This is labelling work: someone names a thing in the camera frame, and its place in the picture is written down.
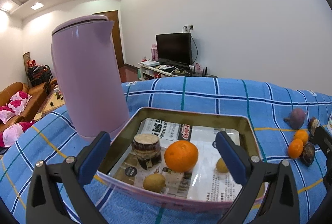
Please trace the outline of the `printed paper liner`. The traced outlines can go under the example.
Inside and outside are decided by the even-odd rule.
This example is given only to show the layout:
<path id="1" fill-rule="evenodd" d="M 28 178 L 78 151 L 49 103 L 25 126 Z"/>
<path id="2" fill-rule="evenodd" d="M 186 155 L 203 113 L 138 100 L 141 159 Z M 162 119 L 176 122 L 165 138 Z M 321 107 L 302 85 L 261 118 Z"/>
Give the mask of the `printed paper liner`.
<path id="1" fill-rule="evenodd" d="M 172 171 L 164 160 L 148 168 L 140 165 L 132 147 L 107 173 L 108 176 L 135 187 L 142 188 L 146 177 L 160 174 L 165 179 L 160 194 L 174 198 L 204 202 L 232 202 L 241 190 L 229 171 L 220 172 L 221 156 L 216 149 L 215 138 L 220 128 L 183 125 L 160 119 L 147 118 L 141 122 L 138 134 L 154 134 L 159 137 L 161 153 L 179 140 L 187 140 L 198 148 L 199 156 L 192 170 L 178 173 Z"/>

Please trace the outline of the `dark clutter rack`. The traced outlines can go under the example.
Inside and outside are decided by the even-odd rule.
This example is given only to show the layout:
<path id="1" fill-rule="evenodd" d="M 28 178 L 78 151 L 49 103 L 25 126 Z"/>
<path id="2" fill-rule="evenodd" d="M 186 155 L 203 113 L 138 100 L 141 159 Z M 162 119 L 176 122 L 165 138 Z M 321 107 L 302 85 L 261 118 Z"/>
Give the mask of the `dark clutter rack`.
<path id="1" fill-rule="evenodd" d="M 53 80 L 53 75 L 48 65 L 37 64 L 35 60 L 29 60 L 26 66 L 26 74 L 32 87 L 44 82 L 50 83 Z"/>

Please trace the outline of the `cut sugarcane stump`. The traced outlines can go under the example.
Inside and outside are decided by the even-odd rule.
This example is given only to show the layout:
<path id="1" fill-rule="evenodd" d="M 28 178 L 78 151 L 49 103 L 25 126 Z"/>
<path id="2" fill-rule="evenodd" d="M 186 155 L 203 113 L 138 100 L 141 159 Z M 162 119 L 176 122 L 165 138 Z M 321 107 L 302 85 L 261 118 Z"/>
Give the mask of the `cut sugarcane stump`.
<path id="1" fill-rule="evenodd" d="M 161 162 L 160 139 L 157 135 L 137 134 L 132 140 L 132 150 L 144 170 Z"/>

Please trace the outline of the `small orange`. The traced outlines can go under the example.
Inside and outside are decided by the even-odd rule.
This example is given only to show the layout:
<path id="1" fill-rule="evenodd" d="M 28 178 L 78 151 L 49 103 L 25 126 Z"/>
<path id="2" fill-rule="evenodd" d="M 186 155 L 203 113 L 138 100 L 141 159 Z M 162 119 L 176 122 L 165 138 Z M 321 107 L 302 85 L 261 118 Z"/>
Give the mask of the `small orange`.
<path id="1" fill-rule="evenodd" d="M 295 132 L 293 138 L 301 140 L 303 145 L 305 146 L 309 140 L 309 134 L 307 133 L 306 130 L 298 130 Z"/>
<path id="2" fill-rule="evenodd" d="M 295 138 L 289 144 L 288 156 L 292 159 L 299 158 L 303 152 L 303 148 L 304 148 L 303 141 L 299 138 Z"/>

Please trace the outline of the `purple round fruit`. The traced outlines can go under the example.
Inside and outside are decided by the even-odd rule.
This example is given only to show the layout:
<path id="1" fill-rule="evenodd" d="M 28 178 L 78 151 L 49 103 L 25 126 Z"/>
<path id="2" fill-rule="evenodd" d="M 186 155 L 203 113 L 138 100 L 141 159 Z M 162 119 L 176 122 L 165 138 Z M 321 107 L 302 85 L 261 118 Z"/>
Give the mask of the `purple round fruit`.
<path id="1" fill-rule="evenodd" d="M 307 113 L 301 108 L 295 108 L 291 111 L 288 117 L 284 118 L 284 122 L 287 123 L 292 129 L 298 130 L 302 127 Z"/>

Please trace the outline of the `white tv stand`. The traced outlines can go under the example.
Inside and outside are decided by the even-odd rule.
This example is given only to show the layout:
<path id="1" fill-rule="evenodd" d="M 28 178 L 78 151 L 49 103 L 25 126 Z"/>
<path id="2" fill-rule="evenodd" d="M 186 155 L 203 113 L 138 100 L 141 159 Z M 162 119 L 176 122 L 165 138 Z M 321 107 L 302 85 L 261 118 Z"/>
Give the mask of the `white tv stand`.
<path id="1" fill-rule="evenodd" d="M 192 77 L 190 68 L 179 68 L 173 65 L 149 66 L 144 62 L 138 63 L 138 78 L 141 81 L 149 81 L 167 77 Z"/>

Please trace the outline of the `blue plaid tablecloth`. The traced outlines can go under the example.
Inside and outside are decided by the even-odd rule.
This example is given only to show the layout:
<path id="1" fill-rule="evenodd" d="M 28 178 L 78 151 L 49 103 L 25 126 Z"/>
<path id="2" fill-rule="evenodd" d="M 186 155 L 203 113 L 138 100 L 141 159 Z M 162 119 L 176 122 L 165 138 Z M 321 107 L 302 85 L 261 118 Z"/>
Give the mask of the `blue plaid tablecloth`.
<path id="1" fill-rule="evenodd" d="M 331 97 L 266 82 L 225 78 L 160 78 L 122 85 L 131 114 L 142 107 L 241 115 L 249 118 L 266 161 L 287 158 L 294 133 L 284 122 L 293 108 L 327 125 Z M 1 198 L 19 223 L 25 222 L 27 196 L 37 161 L 61 163 L 86 145 L 62 106 L 24 132 L 1 159 Z M 109 223 L 216 223 L 219 214 L 173 211 L 139 202 L 93 180 L 85 190 Z"/>

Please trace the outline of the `pink floral cushion front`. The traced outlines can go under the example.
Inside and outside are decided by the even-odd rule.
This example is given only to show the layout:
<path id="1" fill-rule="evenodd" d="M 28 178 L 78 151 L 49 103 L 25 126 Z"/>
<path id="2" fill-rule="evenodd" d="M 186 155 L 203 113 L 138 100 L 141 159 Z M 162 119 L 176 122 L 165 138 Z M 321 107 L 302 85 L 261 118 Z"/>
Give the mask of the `pink floral cushion front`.
<path id="1" fill-rule="evenodd" d="M 10 148 L 28 128 L 34 125 L 34 123 L 34 121 L 15 123 L 5 129 L 1 132 L 0 147 Z"/>

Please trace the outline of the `small cut dark chestnut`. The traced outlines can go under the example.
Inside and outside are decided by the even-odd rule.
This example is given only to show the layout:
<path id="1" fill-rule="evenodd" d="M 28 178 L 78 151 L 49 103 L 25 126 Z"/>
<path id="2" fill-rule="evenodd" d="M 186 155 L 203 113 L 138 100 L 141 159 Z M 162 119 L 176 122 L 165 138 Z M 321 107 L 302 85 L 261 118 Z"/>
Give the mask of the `small cut dark chestnut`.
<path id="1" fill-rule="evenodd" d="M 312 117 L 307 125 L 308 132 L 311 136 L 315 134 L 316 129 L 320 126 L 320 121 L 316 117 Z"/>

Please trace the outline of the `yellow-brown kiwi fruit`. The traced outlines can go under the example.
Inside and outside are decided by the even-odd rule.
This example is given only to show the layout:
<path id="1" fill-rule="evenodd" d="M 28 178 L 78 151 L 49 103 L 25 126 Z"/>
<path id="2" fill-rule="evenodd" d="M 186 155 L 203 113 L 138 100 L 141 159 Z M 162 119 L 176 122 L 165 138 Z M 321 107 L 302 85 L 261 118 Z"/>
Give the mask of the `yellow-brown kiwi fruit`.
<path id="1" fill-rule="evenodd" d="M 153 173 L 148 175 L 143 182 L 143 188 L 148 191 L 155 193 L 161 193 L 163 188 L 165 188 L 166 179 L 163 175 L 158 173 Z"/>

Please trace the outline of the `brown wooden door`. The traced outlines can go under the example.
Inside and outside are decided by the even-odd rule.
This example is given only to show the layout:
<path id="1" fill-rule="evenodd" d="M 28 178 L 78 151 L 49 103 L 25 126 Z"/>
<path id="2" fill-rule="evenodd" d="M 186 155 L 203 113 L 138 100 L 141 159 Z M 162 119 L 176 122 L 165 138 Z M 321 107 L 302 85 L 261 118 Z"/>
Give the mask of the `brown wooden door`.
<path id="1" fill-rule="evenodd" d="M 121 68 L 124 66 L 124 59 L 123 59 L 123 51 L 122 51 L 122 41 L 120 36 L 120 22 L 119 22 L 119 13 L 117 10 L 113 11 L 106 11 L 106 12 L 100 12 L 100 13 L 94 13 L 94 15 L 104 15 L 108 18 L 110 21 L 114 21 L 114 25 L 112 28 L 112 40 L 116 55 L 116 61 L 118 64 L 118 68 Z"/>

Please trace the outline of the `small yellow fruit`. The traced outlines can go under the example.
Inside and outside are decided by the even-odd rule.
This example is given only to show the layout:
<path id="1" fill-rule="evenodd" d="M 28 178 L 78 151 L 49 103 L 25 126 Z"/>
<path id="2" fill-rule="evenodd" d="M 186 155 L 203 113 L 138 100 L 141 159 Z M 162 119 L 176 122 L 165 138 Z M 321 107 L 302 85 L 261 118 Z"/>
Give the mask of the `small yellow fruit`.
<path id="1" fill-rule="evenodd" d="M 220 158 L 218 161 L 217 161 L 217 164 L 216 164 L 216 170 L 219 172 L 219 173 L 228 173 L 228 167 L 227 165 L 225 164 L 224 160 L 222 158 Z"/>

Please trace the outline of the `wooden coffee table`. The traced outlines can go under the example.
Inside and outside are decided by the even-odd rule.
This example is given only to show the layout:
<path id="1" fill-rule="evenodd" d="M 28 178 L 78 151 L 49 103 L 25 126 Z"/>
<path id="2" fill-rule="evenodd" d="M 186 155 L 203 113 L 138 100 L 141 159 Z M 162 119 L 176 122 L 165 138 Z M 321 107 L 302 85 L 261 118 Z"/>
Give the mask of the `wooden coffee table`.
<path id="1" fill-rule="evenodd" d="M 64 97 L 59 89 L 59 86 L 56 85 L 42 104 L 41 108 L 38 110 L 38 113 L 34 117 L 34 121 L 39 121 L 64 104 Z"/>

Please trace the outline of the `black television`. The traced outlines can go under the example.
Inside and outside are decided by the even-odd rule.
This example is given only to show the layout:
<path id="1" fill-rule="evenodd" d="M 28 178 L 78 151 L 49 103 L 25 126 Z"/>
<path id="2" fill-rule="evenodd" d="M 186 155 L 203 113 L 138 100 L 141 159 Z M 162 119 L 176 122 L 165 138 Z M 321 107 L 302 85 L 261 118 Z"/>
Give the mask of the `black television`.
<path id="1" fill-rule="evenodd" d="M 192 63 L 191 35 L 189 33 L 169 33 L 156 35 L 159 61 L 184 65 Z"/>

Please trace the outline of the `large orange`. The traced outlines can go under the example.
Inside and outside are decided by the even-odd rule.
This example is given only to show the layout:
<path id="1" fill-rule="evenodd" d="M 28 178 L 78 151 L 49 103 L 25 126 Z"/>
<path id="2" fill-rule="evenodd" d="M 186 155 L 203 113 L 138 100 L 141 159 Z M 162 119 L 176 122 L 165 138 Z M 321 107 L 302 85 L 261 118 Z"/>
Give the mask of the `large orange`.
<path id="1" fill-rule="evenodd" d="M 192 170 L 198 161 L 198 157 L 198 148 L 186 140 L 174 142 L 167 147 L 164 153 L 167 167 L 178 173 Z"/>

